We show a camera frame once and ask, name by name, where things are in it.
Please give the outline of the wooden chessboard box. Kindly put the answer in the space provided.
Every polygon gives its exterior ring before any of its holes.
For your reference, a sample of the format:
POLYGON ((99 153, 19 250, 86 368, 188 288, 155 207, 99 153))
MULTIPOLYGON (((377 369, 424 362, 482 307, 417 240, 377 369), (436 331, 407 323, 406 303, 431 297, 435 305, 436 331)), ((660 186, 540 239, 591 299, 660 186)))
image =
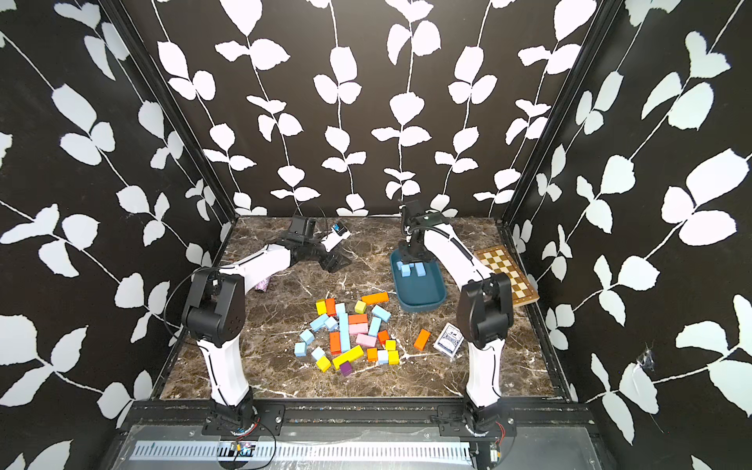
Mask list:
POLYGON ((522 307, 536 303, 540 295, 531 281, 519 268, 513 256, 503 245, 482 249, 475 252, 480 262, 495 273, 505 274, 511 284, 512 303, 514 307, 522 307))

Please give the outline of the lime green block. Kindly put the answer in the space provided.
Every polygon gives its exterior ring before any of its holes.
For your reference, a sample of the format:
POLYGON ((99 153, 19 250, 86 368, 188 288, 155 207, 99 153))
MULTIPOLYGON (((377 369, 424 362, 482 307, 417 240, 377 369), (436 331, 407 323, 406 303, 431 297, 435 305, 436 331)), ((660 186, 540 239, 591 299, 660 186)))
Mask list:
POLYGON ((364 303, 364 301, 358 301, 356 303, 356 306, 354 307, 354 311, 357 315, 364 315, 366 311, 367 305, 364 303))

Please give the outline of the light blue slanted block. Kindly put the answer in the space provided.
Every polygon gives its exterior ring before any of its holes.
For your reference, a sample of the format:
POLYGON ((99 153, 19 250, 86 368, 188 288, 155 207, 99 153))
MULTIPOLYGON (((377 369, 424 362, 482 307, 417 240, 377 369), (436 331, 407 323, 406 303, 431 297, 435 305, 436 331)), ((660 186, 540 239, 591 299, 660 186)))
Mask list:
POLYGON ((371 337, 377 337, 380 332, 381 325, 382 325, 382 319, 378 316, 374 316, 372 318, 372 321, 370 322, 368 335, 371 337))

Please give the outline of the small yellow block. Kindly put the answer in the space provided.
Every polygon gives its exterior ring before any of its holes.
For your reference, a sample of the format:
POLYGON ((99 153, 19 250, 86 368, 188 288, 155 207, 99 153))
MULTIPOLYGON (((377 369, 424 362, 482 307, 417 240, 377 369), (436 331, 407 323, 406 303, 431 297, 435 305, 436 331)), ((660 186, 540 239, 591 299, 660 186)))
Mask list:
POLYGON ((332 362, 327 358, 326 356, 323 356, 316 362, 316 366, 319 368, 321 372, 326 372, 329 370, 332 366, 332 362))

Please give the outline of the lone light blue block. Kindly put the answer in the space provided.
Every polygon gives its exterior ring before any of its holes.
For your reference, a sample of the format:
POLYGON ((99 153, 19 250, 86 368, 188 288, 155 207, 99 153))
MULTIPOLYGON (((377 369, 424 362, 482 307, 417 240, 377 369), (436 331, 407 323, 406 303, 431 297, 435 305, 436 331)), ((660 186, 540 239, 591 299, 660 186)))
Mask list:
POLYGON ((414 264, 414 270, 418 277, 424 277, 426 275, 426 268, 423 262, 416 262, 414 264))

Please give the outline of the pink block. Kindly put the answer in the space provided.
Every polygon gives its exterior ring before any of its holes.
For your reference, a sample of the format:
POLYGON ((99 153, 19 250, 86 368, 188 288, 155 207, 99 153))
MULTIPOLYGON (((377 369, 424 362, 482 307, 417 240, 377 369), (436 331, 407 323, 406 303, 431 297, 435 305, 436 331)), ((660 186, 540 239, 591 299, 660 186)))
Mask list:
POLYGON ((376 337, 366 335, 366 334, 358 334, 358 336, 356 336, 356 344, 364 348, 375 349, 377 343, 378 343, 378 339, 376 337))

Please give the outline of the purple small block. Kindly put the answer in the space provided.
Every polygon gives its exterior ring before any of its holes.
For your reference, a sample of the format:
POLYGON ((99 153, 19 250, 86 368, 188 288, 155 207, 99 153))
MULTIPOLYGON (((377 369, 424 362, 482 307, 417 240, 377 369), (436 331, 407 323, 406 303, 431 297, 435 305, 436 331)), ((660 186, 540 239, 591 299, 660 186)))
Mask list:
POLYGON ((341 365, 340 371, 343 376, 349 376, 353 373, 354 368, 350 362, 345 362, 341 365))

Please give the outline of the red upright block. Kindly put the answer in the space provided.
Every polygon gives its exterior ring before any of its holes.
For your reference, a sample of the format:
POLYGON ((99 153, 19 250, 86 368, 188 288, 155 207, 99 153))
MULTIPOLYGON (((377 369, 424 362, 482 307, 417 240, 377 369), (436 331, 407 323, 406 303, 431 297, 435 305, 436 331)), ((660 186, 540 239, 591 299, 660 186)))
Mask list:
POLYGON ((328 316, 335 316, 336 313, 336 301, 332 298, 325 300, 326 314, 328 316))

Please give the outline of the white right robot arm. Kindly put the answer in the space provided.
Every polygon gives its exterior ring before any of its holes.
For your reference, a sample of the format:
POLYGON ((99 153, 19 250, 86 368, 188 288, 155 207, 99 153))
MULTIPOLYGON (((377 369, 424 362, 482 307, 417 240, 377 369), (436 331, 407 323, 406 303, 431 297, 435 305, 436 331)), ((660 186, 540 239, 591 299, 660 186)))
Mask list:
POLYGON ((459 289, 456 327, 468 343, 468 420, 480 427, 501 417, 501 360, 514 323, 511 281, 495 273, 459 239, 448 219, 419 201, 401 207, 406 262, 440 262, 459 289))

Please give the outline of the light blue corner block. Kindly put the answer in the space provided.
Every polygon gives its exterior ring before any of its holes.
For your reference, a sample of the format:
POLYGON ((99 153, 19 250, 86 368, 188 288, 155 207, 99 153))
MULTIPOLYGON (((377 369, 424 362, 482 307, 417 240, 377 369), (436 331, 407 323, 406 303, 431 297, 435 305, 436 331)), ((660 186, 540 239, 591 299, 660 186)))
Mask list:
POLYGON ((306 343, 295 344, 294 352, 297 358, 303 358, 304 356, 307 355, 307 344, 306 343))

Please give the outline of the long orange block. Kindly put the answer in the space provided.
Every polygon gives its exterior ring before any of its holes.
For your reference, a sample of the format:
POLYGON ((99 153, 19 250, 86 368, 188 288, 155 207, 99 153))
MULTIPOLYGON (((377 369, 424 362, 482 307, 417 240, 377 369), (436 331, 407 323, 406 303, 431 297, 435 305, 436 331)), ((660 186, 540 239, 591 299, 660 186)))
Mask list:
POLYGON ((386 293, 386 292, 381 292, 381 293, 376 293, 376 294, 371 294, 371 295, 363 296, 362 297, 362 301, 366 305, 368 305, 368 306, 373 306, 373 305, 388 303, 389 302, 389 294, 386 293))

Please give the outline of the orange upright block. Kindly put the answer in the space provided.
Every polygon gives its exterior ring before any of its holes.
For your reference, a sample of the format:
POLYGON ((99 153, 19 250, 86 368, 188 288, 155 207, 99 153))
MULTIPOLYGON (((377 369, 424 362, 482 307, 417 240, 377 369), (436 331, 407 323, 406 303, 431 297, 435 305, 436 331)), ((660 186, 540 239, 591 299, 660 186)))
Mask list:
POLYGON ((330 352, 333 356, 339 356, 341 354, 341 336, 340 333, 335 331, 329 334, 330 352))

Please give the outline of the blue playing card deck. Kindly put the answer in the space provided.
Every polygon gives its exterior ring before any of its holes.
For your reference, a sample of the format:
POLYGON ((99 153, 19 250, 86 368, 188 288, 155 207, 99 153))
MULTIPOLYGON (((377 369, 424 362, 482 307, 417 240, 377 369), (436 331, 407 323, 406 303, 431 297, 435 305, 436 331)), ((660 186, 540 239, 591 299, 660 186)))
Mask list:
POLYGON ((464 342, 458 327, 447 323, 434 343, 434 349, 453 360, 464 342))

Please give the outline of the orange lone block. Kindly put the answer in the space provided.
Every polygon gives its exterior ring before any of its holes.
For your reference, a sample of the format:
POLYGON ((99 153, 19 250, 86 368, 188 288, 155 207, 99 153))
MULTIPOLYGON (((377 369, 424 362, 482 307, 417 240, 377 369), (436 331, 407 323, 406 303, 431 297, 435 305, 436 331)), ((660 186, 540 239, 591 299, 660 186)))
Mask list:
POLYGON ((429 338, 430 332, 426 329, 421 329, 416 340, 413 343, 413 346, 420 352, 423 352, 426 348, 429 338))

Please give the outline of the light blue long block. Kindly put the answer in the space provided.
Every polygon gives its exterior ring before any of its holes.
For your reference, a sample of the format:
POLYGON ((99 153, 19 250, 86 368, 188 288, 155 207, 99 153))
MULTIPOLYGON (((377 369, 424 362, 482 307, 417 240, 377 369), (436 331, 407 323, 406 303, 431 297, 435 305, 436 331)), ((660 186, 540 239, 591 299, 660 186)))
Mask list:
POLYGON ((311 327, 311 330, 313 332, 317 332, 322 327, 325 326, 325 324, 327 323, 328 319, 329 319, 328 315, 319 315, 319 317, 317 317, 317 319, 315 319, 315 320, 311 321, 311 323, 309 323, 309 327, 311 327))

